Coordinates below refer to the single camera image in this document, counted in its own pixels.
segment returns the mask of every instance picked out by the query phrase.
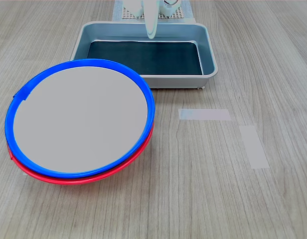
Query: wood grain surface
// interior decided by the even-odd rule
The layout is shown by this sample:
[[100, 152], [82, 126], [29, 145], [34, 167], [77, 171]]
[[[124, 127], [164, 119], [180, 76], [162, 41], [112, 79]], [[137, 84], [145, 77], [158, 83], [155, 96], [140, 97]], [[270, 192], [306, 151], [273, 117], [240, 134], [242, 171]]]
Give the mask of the wood grain surface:
[[[129, 167], [58, 186], [10, 160], [6, 111], [114, 1], [0, 1], [0, 239], [307, 239], [307, 1], [191, 6], [218, 74], [204, 90], [153, 90], [154, 134]], [[232, 121], [179, 120], [181, 108]], [[270, 168], [251, 168], [241, 125], [256, 127]]]

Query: dark tray bottom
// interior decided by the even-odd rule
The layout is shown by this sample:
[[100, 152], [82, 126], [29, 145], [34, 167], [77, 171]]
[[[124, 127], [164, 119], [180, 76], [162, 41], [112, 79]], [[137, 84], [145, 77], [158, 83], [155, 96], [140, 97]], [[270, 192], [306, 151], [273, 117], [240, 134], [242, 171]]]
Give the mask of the dark tray bottom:
[[202, 75], [191, 42], [92, 42], [87, 58], [111, 60], [140, 75]]

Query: gray tray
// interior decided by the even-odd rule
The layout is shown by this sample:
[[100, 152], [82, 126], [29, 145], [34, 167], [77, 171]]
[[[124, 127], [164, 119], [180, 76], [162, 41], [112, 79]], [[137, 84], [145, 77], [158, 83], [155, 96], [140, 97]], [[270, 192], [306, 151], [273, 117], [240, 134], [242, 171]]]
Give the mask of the gray tray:
[[[125, 48], [126, 52], [121, 54], [121, 61], [118, 59], [117, 62], [132, 62], [135, 57], [138, 56], [138, 60], [141, 58], [148, 57], [152, 60], [151, 64], [145, 63], [151, 66], [162, 66], [170, 67], [172, 72], [172, 67], [177, 67], [177, 64], [182, 64], [181, 67], [191, 67], [192, 61], [194, 61], [194, 52], [188, 52], [188, 49], [183, 49], [183, 43], [191, 43], [196, 47], [196, 58], [194, 61], [198, 64], [200, 68], [199, 73], [195, 75], [191, 74], [141, 74], [141, 68], [136, 70], [143, 77], [143, 79], [149, 84], [151, 88], [203, 88], [208, 82], [209, 78], [213, 77], [218, 72], [218, 67], [214, 59], [214, 54], [212, 51], [208, 31], [204, 25], [195, 23], [159, 23], [157, 27], [156, 37], [153, 40], [148, 39], [146, 27], [144, 23], [137, 22], [108, 22], [108, 21], [94, 21], [85, 24], [79, 34], [78, 40], [76, 42], [71, 60], [95, 58], [96, 52], [90, 52], [90, 50], [95, 49], [91, 47], [91, 44], [97, 45], [95, 42], [106, 42], [106, 44], [113, 45], [117, 43], [117, 49], [122, 47], [122, 42], [140, 42], [141, 47], [144, 47], [144, 43], [151, 44], [151, 47], [147, 49], [140, 49], [138, 53], [132, 54], [129, 52], [127, 55], [126, 52], [129, 48]], [[167, 57], [167, 53], [162, 52], [160, 55], [162, 57], [150, 56], [153, 54], [153, 43], [173, 43], [172, 50], [173, 52], [170, 57]], [[114, 56], [114, 51], [112, 57], [106, 53], [104, 45], [101, 45], [102, 48], [98, 48], [99, 58], [113, 60], [117, 59], [117, 55]]]

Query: tray rim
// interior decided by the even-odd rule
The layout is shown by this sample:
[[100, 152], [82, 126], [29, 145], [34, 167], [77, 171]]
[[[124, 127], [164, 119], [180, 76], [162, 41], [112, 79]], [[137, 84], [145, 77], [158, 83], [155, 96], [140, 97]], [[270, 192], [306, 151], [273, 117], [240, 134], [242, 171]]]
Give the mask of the tray rim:
[[[144, 22], [127, 22], [127, 21], [90, 21], [86, 24], [84, 24], [81, 27], [81, 30], [79, 32], [79, 35], [76, 39], [76, 43], [75, 43], [75, 47], [73, 49], [73, 52], [71, 54], [70, 60], [74, 60], [78, 46], [79, 46], [79, 42], [80, 39], [83, 35], [84, 29], [92, 24], [126, 24], [126, 25], [144, 25]], [[201, 24], [201, 23], [186, 23], [186, 22], [159, 22], [158, 25], [195, 25], [195, 26], [200, 26], [204, 29], [206, 36], [207, 36], [207, 40], [209, 43], [209, 49], [210, 49], [210, 53], [211, 53], [211, 58], [212, 58], [212, 62], [213, 62], [213, 66], [214, 66], [214, 71], [211, 74], [208, 75], [140, 75], [143, 79], [148, 79], [148, 78], [155, 78], [155, 77], [159, 77], [159, 78], [165, 78], [165, 79], [187, 79], [187, 78], [194, 78], [194, 79], [208, 79], [211, 78], [213, 76], [215, 76], [218, 73], [218, 65], [216, 63], [215, 60], [215, 56], [214, 56], [214, 51], [211, 45], [211, 40], [210, 40], [210, 36], [209, 36], [209, 32], [208, 29], [206, 28], [205, 25]]]

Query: white tape strip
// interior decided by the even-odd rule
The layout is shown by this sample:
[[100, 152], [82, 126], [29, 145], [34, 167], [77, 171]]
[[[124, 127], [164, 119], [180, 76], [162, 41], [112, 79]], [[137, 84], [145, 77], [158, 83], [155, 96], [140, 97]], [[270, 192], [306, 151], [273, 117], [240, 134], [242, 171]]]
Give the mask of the white tape strip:
[[269, 168], [269, 163], [254, 126], [239, 126], [251, 168]]
[[231, 120], [227, 109], [179, 109], [179, 118], [180, 120]]

